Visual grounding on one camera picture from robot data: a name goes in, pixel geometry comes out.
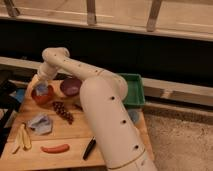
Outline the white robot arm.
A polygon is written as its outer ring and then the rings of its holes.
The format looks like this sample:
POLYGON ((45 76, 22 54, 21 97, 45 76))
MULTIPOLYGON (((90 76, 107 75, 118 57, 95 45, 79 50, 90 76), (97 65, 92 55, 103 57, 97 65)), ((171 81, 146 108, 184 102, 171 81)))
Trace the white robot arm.
POLYGON ((80 103, 108 171, 157 171, 123 100, 126 80, 111 71, 70 57, 64 47, 46 48, 36 81, 52 80, 60 69, 82 81, 80 103))

